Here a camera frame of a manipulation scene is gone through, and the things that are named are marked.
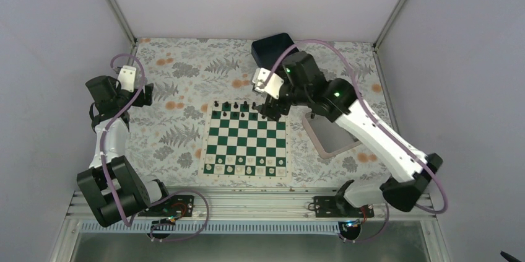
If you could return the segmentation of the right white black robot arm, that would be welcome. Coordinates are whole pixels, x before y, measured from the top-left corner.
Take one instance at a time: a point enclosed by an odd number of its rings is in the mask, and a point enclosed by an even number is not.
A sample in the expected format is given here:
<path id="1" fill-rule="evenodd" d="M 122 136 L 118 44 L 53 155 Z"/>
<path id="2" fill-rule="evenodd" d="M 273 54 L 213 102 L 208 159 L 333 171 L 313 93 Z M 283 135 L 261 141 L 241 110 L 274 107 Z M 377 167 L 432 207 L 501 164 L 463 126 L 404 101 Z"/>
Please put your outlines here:
<path id="1" fill-rule="evenodd" d="M 346 130 L 385 164 L 390 176 L 382 183 L 349 180 L 336 194 L 336 211 L 350 217 L 362 206 L 386 202 L 409 212 L 443 160 L 412 147 L 393 131 L 362 99 L 349 81 L 327 80 L 314 57 L 304 51 L 284 58 L 277 72 L 258 67 L 252 78 L 254 90 L 267 95 L 258 111 L 278 121 L 291 106 L 306 106 Z"/>

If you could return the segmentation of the metal tray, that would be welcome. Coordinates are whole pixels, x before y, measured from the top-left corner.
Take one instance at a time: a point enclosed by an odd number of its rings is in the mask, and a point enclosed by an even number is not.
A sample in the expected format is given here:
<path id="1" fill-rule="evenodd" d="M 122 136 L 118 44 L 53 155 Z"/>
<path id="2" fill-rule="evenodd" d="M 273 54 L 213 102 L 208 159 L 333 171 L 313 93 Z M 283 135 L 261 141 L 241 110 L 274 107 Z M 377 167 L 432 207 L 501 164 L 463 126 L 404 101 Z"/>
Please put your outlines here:
<path id="1" fill-rule="evenodd" d="M 305 113 L 302 126 L 322 159 L 330 159 L 362 144 L 348 131 L 312 112 Z"/>

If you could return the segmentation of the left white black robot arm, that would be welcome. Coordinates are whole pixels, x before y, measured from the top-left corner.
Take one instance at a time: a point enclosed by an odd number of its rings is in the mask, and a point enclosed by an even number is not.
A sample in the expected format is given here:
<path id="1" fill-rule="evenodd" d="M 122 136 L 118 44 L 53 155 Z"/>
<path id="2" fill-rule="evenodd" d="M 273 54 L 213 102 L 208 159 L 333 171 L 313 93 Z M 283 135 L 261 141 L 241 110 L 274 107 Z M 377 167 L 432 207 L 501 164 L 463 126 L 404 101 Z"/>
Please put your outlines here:
<path id="1" fill-rule="evenodd" d="M 136 89 L 125 78 L 110 76 L 95 77 L 85 85 L 93 98 L 90 110 L 98 111 L 89 113 L 97 145 L 88 169 L 77 174 L 77 185 L 95 219 L 108 227 L 147 208 L 158 216 L 167 214 L 173 200 L 166 186 L 158 179 L 140 178 L 125 156 L 127 104 L 136 96 L 133 106 L 150 106 L 154 85 Z"/>

